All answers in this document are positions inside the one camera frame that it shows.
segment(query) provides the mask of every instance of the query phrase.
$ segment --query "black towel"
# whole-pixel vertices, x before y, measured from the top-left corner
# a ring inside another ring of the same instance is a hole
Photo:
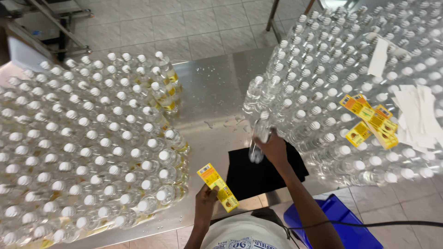
[[[300,154],[286,142],[288,162],[301,182],[309,175]],[[286,187],[274,165],[264,157],[261,163],[251,163],[249,148],[229,152],[226,184],[238,201]]]

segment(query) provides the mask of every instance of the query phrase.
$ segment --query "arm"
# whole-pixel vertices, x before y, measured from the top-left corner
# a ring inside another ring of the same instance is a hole
[[[211,190],[206,184],[195,196],[195,218],[189,240],[184,249],[200,249],[209,230],[209,223],[217,201],[218,186]]]
[[[265,144],[257,138],[254,140],[286,183],[303,226],[327,221],[325,213],[292,170],[286,155],[286,144],[277,136],[276,131],[272,130],[271,138]],[[305,232],[315,249],[344,248],[338,233],[330,223],[306,229]]]

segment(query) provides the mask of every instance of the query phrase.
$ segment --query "right hand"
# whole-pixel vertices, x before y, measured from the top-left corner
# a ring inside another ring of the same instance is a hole
[[[286,143],[277,135],[275,128],[271,128],[271,137],[267,143],[262,143],[258,137],[254,137],[254,141],[276,168],[288,162]]]

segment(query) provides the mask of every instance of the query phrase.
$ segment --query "hand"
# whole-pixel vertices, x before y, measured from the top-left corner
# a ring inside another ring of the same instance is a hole
[[[207,230],[214,211],[214,203],[217,201],[219,187],[215,186],[211,190],[208,185],[203,185],[202,189],[195,196],[195,218],[194,227]]]
[[[254,141],[277,170],[279,166],[288,162],[286,143],[277,135],[275,128],[271,128],[271,137],[267,143],[262,143],[258,137],[254,137]]]

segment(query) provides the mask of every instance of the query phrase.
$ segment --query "person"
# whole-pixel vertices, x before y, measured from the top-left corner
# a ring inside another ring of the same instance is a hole
[[[295,175],[286,155],[286,144],[277,136],[274,129],[267,143],[254,138],[268,160],[283,178],[303,226],[311,226],[327,221],[328,218],[303,187]],[[195,219],[185,249],[287,249],[294,246],[278,217],[269,215],[238,214],[211,223],[214,203],[217,201],[218,187],[213,190],[204,185],[195,196]],[[338,233],[331,223],[305,229],[314,249],[343,249]]]

